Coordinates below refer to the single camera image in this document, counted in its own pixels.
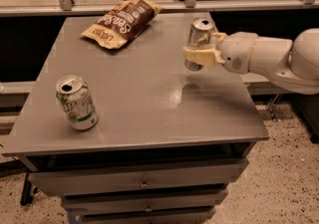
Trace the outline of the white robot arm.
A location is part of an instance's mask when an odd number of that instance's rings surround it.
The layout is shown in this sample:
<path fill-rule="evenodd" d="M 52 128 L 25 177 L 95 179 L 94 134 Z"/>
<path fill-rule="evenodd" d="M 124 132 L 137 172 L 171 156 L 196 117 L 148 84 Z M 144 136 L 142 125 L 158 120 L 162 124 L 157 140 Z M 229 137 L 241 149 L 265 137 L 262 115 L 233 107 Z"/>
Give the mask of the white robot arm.
<path fill-rule="evenodd" d="M 286 91 L 319 93 L 319 29 L 295 40 L 237 32 L 206 34 L 183 49 L 185 58 L 204 67 L 222 65 L 237 74 L 257 74 Z"/>

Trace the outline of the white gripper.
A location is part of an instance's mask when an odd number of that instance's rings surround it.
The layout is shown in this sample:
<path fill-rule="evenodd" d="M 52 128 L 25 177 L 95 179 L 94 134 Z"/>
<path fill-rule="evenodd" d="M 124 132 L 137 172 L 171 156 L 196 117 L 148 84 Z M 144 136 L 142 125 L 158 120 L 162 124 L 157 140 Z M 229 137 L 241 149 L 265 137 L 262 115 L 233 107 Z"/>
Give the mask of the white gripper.
<path fill-rule="evenodd" d="M 237 32 L 227 36 L 225 33 L 204 33 L 196 44 L 219 45 L 219 50 L 184 48 L 183 55 L 188 68 L 213 67 L 223 64 L 225 69 L 232 73 L 247 74 L 249 60 L 258 35 L 255 33 Z"/>

